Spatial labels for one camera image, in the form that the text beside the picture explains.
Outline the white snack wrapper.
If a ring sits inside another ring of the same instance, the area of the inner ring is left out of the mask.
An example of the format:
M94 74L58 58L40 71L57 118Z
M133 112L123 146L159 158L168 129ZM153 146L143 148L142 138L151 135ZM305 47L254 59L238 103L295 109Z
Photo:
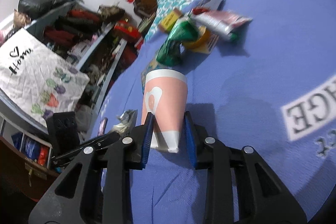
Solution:
M118 133L120 137L129 136L131 130L135 127L137 121L137 110L126 110L120 116L117 116L118 124L112 127L112 132Z

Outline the pink paper cup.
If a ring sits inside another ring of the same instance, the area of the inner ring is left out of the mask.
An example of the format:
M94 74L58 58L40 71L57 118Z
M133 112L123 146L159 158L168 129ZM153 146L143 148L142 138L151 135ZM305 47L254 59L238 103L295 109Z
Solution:
M187 78L172 69L157 69L146 75L141 123L147 113L155 116L150 148L177 153L186 110Z

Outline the black speaker box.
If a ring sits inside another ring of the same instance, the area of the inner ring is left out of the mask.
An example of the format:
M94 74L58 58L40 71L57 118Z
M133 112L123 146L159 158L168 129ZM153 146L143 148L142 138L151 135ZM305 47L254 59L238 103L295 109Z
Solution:
M80 145L74 111L54 113L46 124L54 156L64 155Z

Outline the white floral paper bag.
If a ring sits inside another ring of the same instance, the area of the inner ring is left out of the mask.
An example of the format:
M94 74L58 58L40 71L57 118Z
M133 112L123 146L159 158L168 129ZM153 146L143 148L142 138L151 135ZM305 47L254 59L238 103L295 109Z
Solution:
M88 83L85 73L26 30L1 46L1 90L43 126L54 113L74 111Z

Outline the grey clothes shelf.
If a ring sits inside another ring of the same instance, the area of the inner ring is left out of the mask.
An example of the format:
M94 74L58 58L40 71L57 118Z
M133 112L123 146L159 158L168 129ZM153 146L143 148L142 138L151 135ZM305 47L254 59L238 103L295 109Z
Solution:
M55 24L59 17L64 17L70 10L85 10L86 7L78 1L67 2L55 9L50 10L45 15L37 20L33 20L30 24L23 27L29 34L37 38L40 42L51 45L51 42L44 37L46 27L51 27ZM93 135L93 128L98 118L99 111L102 108L105 96L109 91L109 85L116 71L122 54L126 47L126 40L117 38L116 42L112 39L112 34L115 22L102 24L98 30L98 36L92 36L90 40L81 39L74 46L74 50L70 50L65 55L66 60L81 72L88 72L92 64L97 64L101 61L104 64L104 73L102 81L94 85L91 92L92 97L89 101L89 106L92 109L92 119L87 131L87 137ZM1 118L11 124L18 130L25 130L29 133L38 135L42 139L47 139L47 128L40 123L30 118L25 114L10 98L1 91Z

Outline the blue bed blanket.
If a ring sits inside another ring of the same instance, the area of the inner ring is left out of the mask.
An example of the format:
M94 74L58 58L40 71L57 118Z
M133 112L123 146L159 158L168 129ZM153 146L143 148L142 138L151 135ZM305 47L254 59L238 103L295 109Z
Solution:
M309 221L335 186L335 0L226 0L224 9L253 20L238 45L219 40L174 68L187 77L186 110L225 145L254 147ZM166 37L153 35L118 77L92 137L125 110L138 110L141 124L141 73ZM183 135L179 153L151 149L146 168L131 173L133 223L202 223L206 176Z

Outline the yellow brown small box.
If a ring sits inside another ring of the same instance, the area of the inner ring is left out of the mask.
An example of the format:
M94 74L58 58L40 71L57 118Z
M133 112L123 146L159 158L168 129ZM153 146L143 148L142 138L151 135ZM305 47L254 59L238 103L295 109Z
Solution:
M179 9L174 8L162 18L158 25L159 30L168 34L181 16L183 16L183 13Z

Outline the green snack wrapper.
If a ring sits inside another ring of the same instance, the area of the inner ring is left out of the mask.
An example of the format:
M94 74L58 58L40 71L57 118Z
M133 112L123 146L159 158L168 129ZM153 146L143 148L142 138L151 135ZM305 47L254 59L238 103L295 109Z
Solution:
M196 42L199 37L199 30L192 19L188 16L178 19L157 52L157 62L167 67L179 65L182 62L181 44Z

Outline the silver red snack wrapper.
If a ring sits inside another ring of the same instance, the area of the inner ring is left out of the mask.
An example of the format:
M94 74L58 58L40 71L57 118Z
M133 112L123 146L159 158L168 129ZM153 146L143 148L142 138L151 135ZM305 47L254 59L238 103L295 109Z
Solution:
M228 42L240 38L240 30L253 19L232 11L209 10L202 7L192 9L188 16L197 24L205 26L211 33Z

